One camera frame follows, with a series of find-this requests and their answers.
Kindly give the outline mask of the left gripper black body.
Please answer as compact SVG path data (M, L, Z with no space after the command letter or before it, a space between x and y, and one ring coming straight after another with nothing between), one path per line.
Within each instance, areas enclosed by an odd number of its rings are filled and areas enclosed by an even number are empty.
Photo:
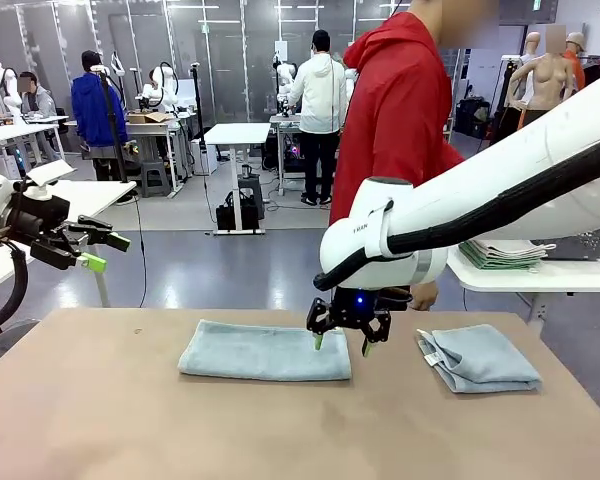
M61 249L75 245L75 238L65 228L67 209L43 209L36 212L13 209L10 213L10 238L30 246L34 241Z

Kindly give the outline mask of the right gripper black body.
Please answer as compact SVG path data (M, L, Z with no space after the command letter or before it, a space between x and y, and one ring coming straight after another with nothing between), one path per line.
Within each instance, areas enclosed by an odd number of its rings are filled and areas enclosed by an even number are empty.
M337 287L329 307L329 321L335 327L377 330L377 299L378 291Z

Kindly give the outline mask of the person right hand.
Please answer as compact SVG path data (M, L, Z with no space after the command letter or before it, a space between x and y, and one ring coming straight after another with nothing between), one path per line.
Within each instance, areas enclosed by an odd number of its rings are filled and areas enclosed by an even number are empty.
M417 284L410 287L411 308L417 311L429 311L436 303L438 287L436 282Z

